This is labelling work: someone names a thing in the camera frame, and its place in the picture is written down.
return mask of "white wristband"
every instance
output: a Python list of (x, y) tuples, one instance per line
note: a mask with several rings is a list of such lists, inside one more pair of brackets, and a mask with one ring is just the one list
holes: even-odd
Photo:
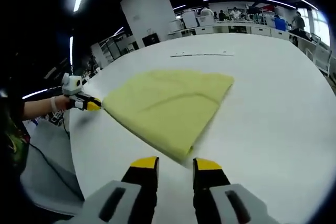
[(58, 109), (56, 107), (55, 97), (50, 98), (51, 108), (53, 109), (53, 112), (57, 112)]

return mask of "white cabinet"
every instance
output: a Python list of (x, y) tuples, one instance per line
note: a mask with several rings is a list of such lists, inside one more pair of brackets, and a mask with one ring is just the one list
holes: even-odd
[(271, 36), (271, 29), (270, 28), (251, 27), (251, 33), (270, 37)]
[(195, 31), (196, 31), (196, 35), (199, 35), (199, 34), (214, 34), (215, 33), (215, 30), (214, 30), (213, 26), (211, 26), (211, 27), (197, 27), (197, 28), (195, 28)]
[(289, 33), (287, 31), (281, 31), (277, 29), (271, 29), (271, 36), (274, 38), (289, 40)]

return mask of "yellow cloth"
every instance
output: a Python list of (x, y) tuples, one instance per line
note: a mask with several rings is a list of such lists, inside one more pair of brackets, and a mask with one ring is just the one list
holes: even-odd
[(111, 91), (103, 107), (150, 145), (182, 160), (233, 82), (219, 73), (154, 70)]

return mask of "human arm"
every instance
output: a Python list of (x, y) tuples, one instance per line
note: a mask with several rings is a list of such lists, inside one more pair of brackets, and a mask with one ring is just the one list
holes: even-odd
[[(51, 98), (33, 102), (25, 102), (23, 111), (23, 120), (30, 120), (39, 116), (46, 115), (53, 111)], [(64, 95), (55, 97), (55, 105), (58, 110), (66, 110), (70, 99)]]

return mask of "chair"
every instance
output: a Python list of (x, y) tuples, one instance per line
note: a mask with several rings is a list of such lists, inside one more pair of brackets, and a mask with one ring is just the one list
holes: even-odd
[(308, 48), (306, 48), (306, 55), (312, 62), (317, 66), (317, 68), (325, 73), (328, 77), (330, 75), (330, 60), (331, 60), (331, 49), (325, 43), (321, 41), (321, 38), (316, 36), (317, 44), (312, 53)]
[(43, 152), (76, 194), (61, 181), (41, 153), (29, 146), (26, 168), (20, 178), (27, 195), (40, 208), (76, 215), (82, 208), (83, 196), (72, 163), (70, 140), (63, 127), (42, 120), (34, 129), (30, 142)]

